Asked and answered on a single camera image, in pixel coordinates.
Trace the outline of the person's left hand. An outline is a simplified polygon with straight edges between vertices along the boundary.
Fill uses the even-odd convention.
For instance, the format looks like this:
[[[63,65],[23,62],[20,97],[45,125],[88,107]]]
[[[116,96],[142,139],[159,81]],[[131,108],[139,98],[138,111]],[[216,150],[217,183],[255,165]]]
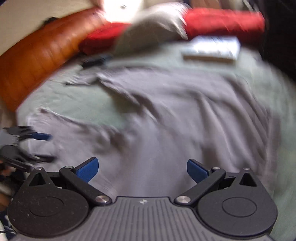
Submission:
[[[1,161],[1,211],[5,210],[10,204],[12,194],[11,188],[4,182],[15,170],[15,168],[7,166]]]

